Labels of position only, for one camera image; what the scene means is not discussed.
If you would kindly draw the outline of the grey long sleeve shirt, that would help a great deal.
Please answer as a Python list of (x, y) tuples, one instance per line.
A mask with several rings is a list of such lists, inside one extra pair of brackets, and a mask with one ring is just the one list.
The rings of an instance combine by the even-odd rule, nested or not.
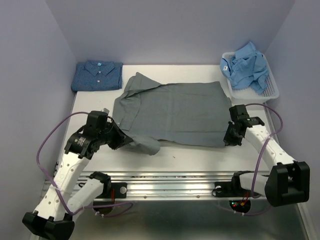
[(131, 148), (155, 155), (161, 141), (225, 147), (231, 106), (218, 81), (161, 84), (138, 72), (115, 99), (112, 117)]

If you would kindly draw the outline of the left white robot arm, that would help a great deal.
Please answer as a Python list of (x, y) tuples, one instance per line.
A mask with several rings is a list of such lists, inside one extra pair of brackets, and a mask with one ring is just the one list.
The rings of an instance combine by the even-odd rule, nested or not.
[(72, 194), (84, 168), (101, 146), (117, 150), (131, 141), (107, 110), (89, 112), (85, 125), (67, 140), (58, 170), (49, 178), (50, 186), (44, 197), (22, 218), (24, 226), (46, 240), (68, 240), (76, 219), (92, 207), (95, 198), (114, 195), (111, 177), (99, 171), (93, 172), (83, 187)]

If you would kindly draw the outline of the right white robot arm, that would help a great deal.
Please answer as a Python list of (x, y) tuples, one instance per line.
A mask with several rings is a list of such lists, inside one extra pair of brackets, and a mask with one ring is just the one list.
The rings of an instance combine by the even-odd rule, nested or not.
[(235, 195), (250, 194), (266, 197), (273, 207), (304, 203), (310, 197), (310, 167), (286, 153), (268, 132), (265, 123), (257, 116), (251, 117), (246, 105), (229, 109), (231, 121), (224, 137), (227, 146), (240, 146), (249, 142), (258, 152), (253, 172), (236, 172), (230, 182)]

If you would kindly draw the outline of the white plastic basket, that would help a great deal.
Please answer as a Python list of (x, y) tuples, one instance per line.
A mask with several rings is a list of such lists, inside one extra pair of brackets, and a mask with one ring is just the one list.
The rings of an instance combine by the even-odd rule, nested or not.
[[(234, 55), (235, 52), (225, 52), (222, 54), (221, 58), (225, 57), (229, 60)], [(233, 89), (231, 87), (230, 81), (224, 76), (227, 81), (230, 99), (233, 104), (264, 103), (279, 97), (280, 93), (273, 73), (264, 54), (263, 57), (266, 60), (266, 66), (269, 73), (266, 79), (267, 88), (261, 94), (257, 94), (251, 87), (240, 90)]]

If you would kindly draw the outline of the blue checked folded shirt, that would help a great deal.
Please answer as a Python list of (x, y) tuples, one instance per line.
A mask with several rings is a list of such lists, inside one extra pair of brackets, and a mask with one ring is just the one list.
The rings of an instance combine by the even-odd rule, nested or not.
[(88, 60), (79, 62), (71, 83), (73, 92), (113, 91), (122, 88), (123, 63)]

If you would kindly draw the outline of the light blue crumpled shirt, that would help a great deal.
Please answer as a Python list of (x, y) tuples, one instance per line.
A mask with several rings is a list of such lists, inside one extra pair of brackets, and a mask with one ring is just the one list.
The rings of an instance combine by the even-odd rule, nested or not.
[(262, 94), (267, 88), (267, 61), (251, 41), (230, 59), (222, 57), (220, 70), (235, 90), (252, 88), (257, 94)]

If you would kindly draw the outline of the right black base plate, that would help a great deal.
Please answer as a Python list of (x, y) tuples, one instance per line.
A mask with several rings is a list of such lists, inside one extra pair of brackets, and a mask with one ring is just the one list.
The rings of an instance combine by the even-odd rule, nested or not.
[(250, 191), (244, 189), (239, 183), (232, 181), (218, 181), (214, 183), (211, 194), (217, 198), (236, 198), (246, 196)]

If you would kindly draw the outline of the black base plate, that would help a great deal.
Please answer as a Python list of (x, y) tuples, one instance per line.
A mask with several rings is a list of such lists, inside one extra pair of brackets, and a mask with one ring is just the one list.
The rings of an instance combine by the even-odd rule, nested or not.
[(239, 183), (232, 181), (218, 181), (214, 183), (211, 194), (217, 198), (236, 198), (246, 196), (250, 191), (244, 189)]
[(127, 197), (126, 182), (109, 182), (103, 185), (103, 190), (97, 199), (125, 199)]

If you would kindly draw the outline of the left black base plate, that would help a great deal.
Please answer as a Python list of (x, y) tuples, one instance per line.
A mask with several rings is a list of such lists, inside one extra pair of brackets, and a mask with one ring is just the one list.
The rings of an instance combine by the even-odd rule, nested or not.
[(97, 199), (125, 199), (127, 197), (126, 182), (109, 182), (103, 185), (103, 190)]

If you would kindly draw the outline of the aluminium rail frame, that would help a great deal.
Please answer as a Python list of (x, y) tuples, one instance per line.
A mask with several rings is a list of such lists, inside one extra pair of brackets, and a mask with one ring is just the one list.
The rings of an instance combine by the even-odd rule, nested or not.
[[(209, 187), (206, 190), (206, 194), (208, 196), (212, 195), (212, 190), (215, 187), (215, 182), (213, 183), (212, 187)], [(189, 200), (192, 196), (196, 194), (195, 185), (192, 184), (189, 176), (184, 175), (169, 175), (169, 176), (162, 176), (162, 175), (146, 175), (146, 181), (143, 184), (134, 182), (133, 184), (127, 185), (127, 189), (130, 190), (131, 195), (134, 198), (139, 198), (142, 196), (143, 193), (146, 193), (147, 196), (158, 199), (158, 200), (174, 200), (174, 199), (182, 199), (182, 200)], [(72, 194), (75, 195), (79, 190), (72, 191)], [(236, 214), (240, 214), (243, 216), (250, 215), (250, 200), (252, 198), (258, 198), (262, 195), (259, 194), (250, 194), (248, 193), (246, 196), (237, 197), (240, 198), (240, 202), (231, 202), (230, 206), (232, 211)], [(95, 214), (98, 216), (102, 215), (102, 205), (94, 204), (94, 201), (91, 203), (91, 207)]]

